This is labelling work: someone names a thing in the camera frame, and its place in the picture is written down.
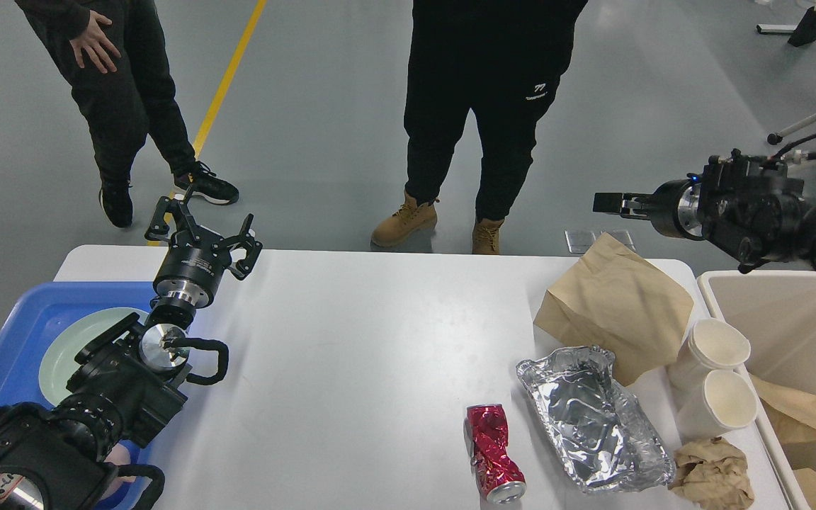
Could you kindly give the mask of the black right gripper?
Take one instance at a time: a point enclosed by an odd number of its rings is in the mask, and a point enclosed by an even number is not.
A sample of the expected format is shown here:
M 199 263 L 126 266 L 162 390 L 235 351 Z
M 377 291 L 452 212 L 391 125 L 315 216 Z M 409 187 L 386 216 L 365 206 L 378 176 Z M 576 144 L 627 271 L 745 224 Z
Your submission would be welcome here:
M 699 199 L 700 185 L 683 178 L 667 181 L 653 194 L 595 193 L 592 212 L 621 217 L 649 217 L 652 226 L 661 235 L 702 241 Z

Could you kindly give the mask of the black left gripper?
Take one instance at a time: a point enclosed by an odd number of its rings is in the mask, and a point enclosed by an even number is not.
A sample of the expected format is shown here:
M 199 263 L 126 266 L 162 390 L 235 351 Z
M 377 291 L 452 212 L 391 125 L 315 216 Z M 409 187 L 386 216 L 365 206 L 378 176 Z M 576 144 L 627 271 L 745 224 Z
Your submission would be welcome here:
M 213 304 L 224 271 L 239 281 L 251 274 L 263 244 L 251 231 L 253 214 L 247 214 L 239 233 L 221 237 L 213 244 L 213 251 L 202 248 L 206 230 L 188 209 L 190 199 L 190 193 L 160 197 L 144 238 L 151 245 L 165 243 L 169 247 L 153 280 L 156 294 L 178 297 L 203 309 Z M 233 259 L 233 251 L 245 254 Z

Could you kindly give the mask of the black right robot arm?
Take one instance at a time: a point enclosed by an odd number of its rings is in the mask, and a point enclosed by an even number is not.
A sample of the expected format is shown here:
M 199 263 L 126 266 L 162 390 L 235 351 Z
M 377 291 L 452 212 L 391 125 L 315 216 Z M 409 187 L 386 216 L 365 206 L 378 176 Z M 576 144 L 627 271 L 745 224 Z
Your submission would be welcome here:
M 770 156 L 733 149 L 654 193 L 596 193 L 593 210 L 647 220 L 666 237 L 710 242 L 736 259 L 742 274 L 788 261 L 816 271 L 816 199 L 790 177 L 790 162 L 816 162 L 816 151 L 800 151 L 798 142 Z

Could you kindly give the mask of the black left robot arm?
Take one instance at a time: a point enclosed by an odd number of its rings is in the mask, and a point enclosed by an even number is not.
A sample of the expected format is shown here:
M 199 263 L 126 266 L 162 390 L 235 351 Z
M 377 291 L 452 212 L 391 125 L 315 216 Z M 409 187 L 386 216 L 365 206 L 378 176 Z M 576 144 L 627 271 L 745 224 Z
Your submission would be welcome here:
M 168 246 L 146 319 L 127 313 L 75 351 L 68 396 L 52 409 L 0 407 L 0 509 L 93 509 L 122 477 L 149 479 L 135 508 L 150 509 L 161 497 L 161 469 L 107 457 L 123 440 L 146 448 L 184 406 L 182 384 L 226 378 L 227 345 L 187 331 L 195 313 L 213 304 L 223 275 L 244 280 L 262 250 L 253 215 L 225 237 L 196 222 L 189 200 L 161 198 L 146 231 Z

